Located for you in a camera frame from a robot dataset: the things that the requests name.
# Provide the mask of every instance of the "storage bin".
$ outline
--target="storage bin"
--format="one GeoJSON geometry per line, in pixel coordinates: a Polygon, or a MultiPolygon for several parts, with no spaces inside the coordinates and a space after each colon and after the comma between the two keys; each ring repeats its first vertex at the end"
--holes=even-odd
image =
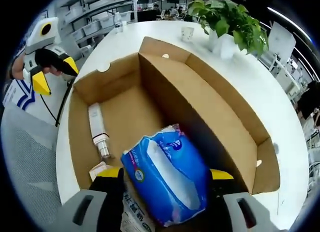
{"type": "Polygon", "coordinates": [[[92,33],[95,33],[96,31],[98,31],[100,29],[100,22],[99,21],[92,22],[92,23],[84,26],[82,29],[84,31],[84,34],[86,36],[88,36],[92,33]]]}
{"type": "Polygon", "coordinates": [[[121,20],[124,22],[130,22],[131,21],[131,11],[125,12],[125,13],[120,13],[121,15],[121,20]]]}
{"type": "Polygon", "coordinates": [[[66,15],[64,16],[64,20],[65,23],[69,23],[70,21],[72,21],[74,18],[80,16],[83,12],[82,7],[80,8],[73,8],[71,9],[68,13],[66,13],[66,15]]]}
{"type": "Polygon", "coordinates": [[[100,19],[101,28],[112,27],[115,24],[115,16],[109,16],[106,18],[100,19]]]}
{"type": "Polygon", "coordinates": [[[85,33],[82,29],[79,29],[79,30],[76,30],[74,33],[72,33],[72,36],[75,41],[78,41],[85,36],[85,33]]]}

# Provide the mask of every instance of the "cardboard box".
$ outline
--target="cardboard box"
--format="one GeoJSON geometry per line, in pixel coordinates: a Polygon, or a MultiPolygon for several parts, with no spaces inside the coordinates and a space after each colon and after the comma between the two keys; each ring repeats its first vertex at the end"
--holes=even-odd
{"type": "Polygon", "coordinates": [[[179,123],[208,166],[230,173],[243,191],[256,194],[280,186],[271,138],[236,89],[190,52],[145,37],[138,53],[74,84],[69,142],[80,188],[89,188],[89,171],[100,161],[88,119],[88,106],[96,102],[115,156],[110,165],[122,166],[121,154],[142,136],[179,123]]]}

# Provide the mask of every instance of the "blue package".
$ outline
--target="blue package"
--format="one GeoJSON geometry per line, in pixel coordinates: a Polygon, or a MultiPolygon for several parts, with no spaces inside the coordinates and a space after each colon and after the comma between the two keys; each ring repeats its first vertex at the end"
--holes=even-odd
{"type": "Polygon", "coordinates": [[[144,136],[121,161],[161,225],[182,223],[205,209],[210,171],[179,125],[144,136]]]}

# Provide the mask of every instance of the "bottle cap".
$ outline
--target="bottle cap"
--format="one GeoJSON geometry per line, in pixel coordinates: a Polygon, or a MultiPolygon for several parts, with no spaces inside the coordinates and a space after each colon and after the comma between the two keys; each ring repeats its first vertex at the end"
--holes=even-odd
{"type": "Polygon", "coordinates": [[[97,147],[98,147],[98,150],[99,150],[99,153],[100,153],[102,159],[110,157],[110,153],[109,153],[109,150],[107,147],[107,142],[105,140],[99,142],[97,144],[97,147]]]}

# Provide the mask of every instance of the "paper cup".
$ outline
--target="paper cup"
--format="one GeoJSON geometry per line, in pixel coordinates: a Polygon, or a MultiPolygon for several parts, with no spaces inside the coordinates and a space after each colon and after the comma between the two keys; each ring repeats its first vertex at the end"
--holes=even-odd
{"type": "Polygon", "coordinates": [[[194,34],[194,28],[189,27],[183,27],[181,28],[181,39],[184,42],[189,42],[192,39],[192,36],[194,34]]]}

